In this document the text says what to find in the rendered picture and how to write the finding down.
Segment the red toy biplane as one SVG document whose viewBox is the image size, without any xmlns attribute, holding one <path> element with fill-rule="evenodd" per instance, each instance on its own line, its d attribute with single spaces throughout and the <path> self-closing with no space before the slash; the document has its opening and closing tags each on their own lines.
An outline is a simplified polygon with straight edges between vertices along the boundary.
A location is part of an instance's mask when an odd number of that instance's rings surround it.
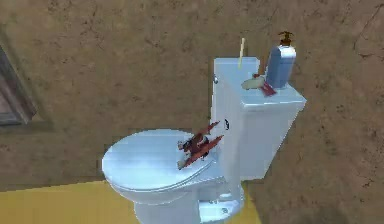
<svg viewBox="0 0 384 224">
<path fill-rule="evenodd" d="M 188 167 L 198 159 L 204 160 L 210 150 L 217 146 L 223 138 L 223 135 L 210 140 L 207 134 L 218 124 L 219 121 L 213 122 L 205 129 L 194 134 L 191 138 L 177 142 L 178 149 L 184 152 L 184 157 L 177 162 L 179 170 Z"/>
</svg>

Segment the blue soap dispenser bottle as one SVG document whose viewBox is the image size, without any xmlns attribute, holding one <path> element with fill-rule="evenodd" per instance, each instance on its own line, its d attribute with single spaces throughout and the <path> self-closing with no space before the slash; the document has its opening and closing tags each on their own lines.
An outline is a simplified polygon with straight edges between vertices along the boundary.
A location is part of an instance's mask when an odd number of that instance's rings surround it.
<svg viewBox="0 0 384 224">
<path fill-rule="evenodd" d="M 282 35 L 283 38 L 270 51 L 266 75 L 267 83 L 275 89 L 281 89 L 286 86 L 296 59 L 296 50 L 291 45 L 293 33 L 281 31 L 279 35 Z"/>
</svg>

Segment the pale yellow candle stick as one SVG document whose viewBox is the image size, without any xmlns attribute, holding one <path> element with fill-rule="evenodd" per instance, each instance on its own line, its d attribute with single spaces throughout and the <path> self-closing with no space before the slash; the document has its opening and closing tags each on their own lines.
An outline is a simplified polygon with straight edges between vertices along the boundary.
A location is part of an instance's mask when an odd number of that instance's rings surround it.
<svg viewBox="0 0 384 224">
<path fill-rule="evenodd" d="M 242 59 L 244 55 L 244 46 L 245 46 L 245 38 L 241 38 L 241 44 L 240 44 L 240 51 L 239 51 L 239 60 L 238 60 L 238 68 L 241 69 L 242 67 Z"/>
</svg>

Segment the white toilet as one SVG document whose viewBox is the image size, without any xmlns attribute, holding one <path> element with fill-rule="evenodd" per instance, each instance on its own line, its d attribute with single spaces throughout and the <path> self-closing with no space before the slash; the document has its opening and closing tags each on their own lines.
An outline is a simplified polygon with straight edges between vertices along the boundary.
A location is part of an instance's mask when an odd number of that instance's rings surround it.
<svg viewBox="0 0 384 224">
<path fill-rule="evenodd" d="M 180 168 L 191 132 L 149 129 L 113 144 L 102 159 L 110 186 L 133 202 L 140 224 L 224 224 L 244 206 L 242 183 L 265 177 L 305 98 L 292 86 L 266 96 L 245 90 L 255 57 L 217 58 L 211 104 L 212 148 Z"/>
</svg>

